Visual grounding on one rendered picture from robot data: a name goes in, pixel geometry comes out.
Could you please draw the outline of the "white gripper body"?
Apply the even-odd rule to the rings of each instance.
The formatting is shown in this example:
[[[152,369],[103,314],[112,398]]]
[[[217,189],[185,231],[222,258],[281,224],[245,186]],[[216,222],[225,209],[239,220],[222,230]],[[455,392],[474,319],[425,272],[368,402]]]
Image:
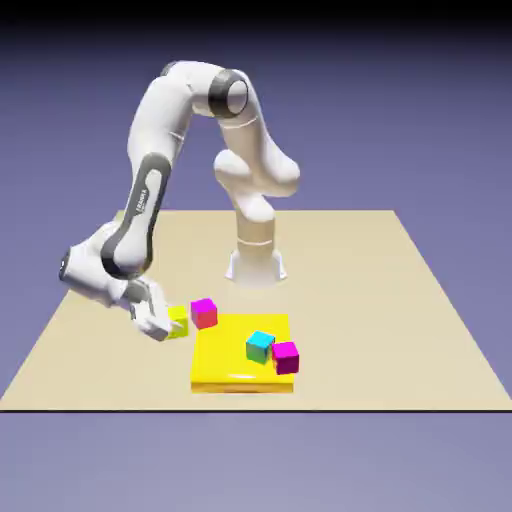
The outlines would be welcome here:
[[[128,305],[131,319],[144,334],[157,341],[171,333],[171,320],[161,286],[152,280],[128,282]]]

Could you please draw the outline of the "small yellow cube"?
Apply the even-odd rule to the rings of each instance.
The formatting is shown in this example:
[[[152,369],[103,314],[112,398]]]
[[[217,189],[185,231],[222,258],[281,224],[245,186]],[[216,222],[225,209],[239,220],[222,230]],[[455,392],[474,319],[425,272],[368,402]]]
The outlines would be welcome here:
[[[168,339],[187,337],[189,331],[188,314],[183,305],[168,307],[168,316],[171,329],[167,336]]]

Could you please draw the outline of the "small magenta cube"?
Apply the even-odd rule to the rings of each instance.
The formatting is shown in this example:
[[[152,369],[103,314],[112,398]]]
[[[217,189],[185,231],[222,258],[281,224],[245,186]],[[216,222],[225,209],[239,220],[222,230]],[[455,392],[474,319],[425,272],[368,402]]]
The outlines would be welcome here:
[[[197,329],[205,329],[218,323],[217,306],[211,298],[203,298],[190,303],[192,322]]]
[[[295,374],[299,371],[300,355],[293,341],[274,343],[272,359],[278,375]]]

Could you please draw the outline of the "small cyan cube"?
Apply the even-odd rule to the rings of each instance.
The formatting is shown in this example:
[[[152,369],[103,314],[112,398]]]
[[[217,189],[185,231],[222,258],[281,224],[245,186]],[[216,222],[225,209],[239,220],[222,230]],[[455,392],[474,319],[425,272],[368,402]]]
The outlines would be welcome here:
[[[274,335],[263,331],[254,331],[246,340],[247,359],[259,364],[265,364],[274,342]]]

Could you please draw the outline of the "large yellow box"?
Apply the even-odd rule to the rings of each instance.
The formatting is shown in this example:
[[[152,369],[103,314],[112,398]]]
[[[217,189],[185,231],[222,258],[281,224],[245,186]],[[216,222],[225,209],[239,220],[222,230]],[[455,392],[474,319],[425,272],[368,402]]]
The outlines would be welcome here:
[[[196,334],[190,371],[195,393],[291,393],[294,375],[278,375],[272,347],[265,364],[246,357],[246,340],[254,331],[292,341],[286,314],[221,314],[218,323]]]

